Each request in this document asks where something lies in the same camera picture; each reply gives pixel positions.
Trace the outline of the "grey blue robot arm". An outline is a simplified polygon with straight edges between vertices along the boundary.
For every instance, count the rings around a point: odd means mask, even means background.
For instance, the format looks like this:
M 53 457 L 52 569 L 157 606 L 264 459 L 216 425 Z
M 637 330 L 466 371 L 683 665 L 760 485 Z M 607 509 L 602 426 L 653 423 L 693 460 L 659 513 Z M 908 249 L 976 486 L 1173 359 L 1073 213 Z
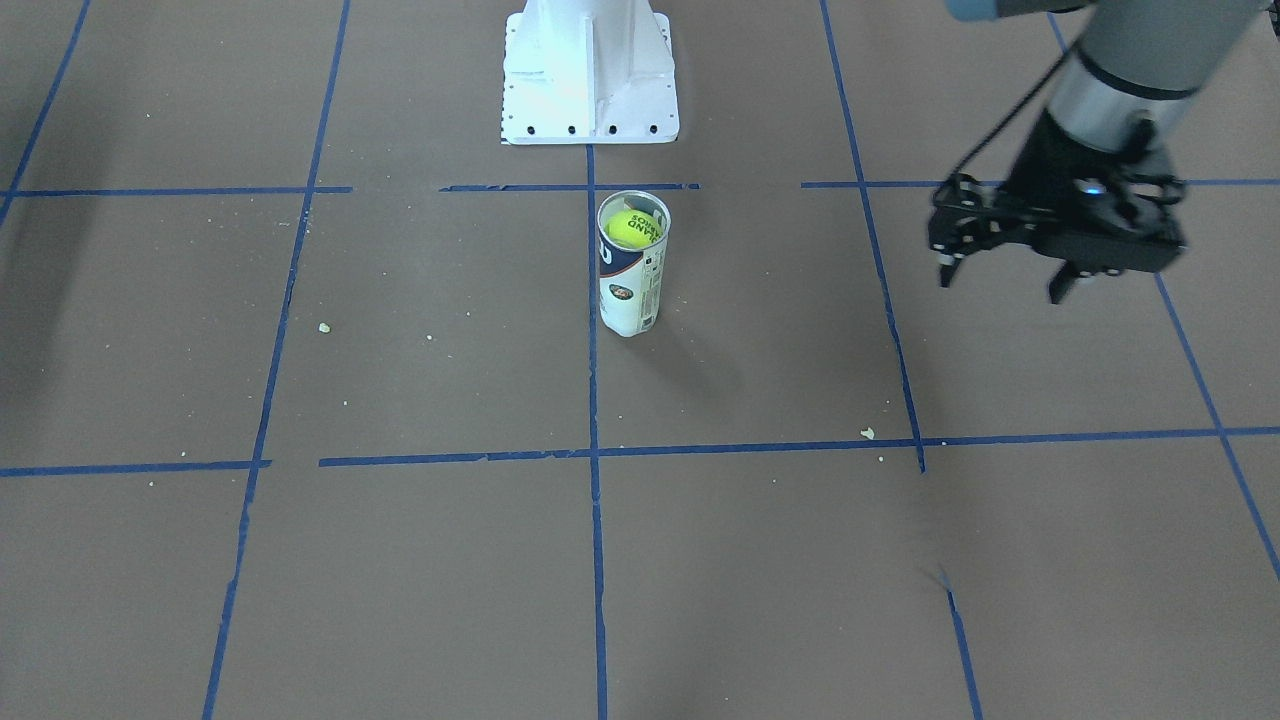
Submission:
M 1060 261 L 1052 304 L 1094 277 L 1158 274 L 1187 250 L 1185 196 L 1166 143 L 1262 1 L 1093 1 L 1038 79 L 1052 87 L 1007 177 L 957 164 L 932 195 L 927 240 L 950 287 L 970 256 L 1009 243 Z

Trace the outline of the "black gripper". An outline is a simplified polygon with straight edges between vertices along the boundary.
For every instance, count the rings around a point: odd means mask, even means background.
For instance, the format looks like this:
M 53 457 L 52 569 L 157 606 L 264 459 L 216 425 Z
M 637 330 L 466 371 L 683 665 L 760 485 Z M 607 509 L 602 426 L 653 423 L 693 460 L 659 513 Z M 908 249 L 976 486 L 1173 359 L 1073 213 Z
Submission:
M 1060 305 L 1073 288 L 1098 272 L 1156 273 L 1187 249 L 1174 215 L 1185 183 L 1161 145 L 1137 150 L 1155 137 L 1155 123 L 1140 120 L 1120 152 L 1089 147 L 1042 111 L 1000 186 L 1000 204 L 1033 224 L 1030 246 L 1062 259 L 1048 282 L 1048 301 Z M 966 254 L 938 251 L 942 288 L 955 282 Z

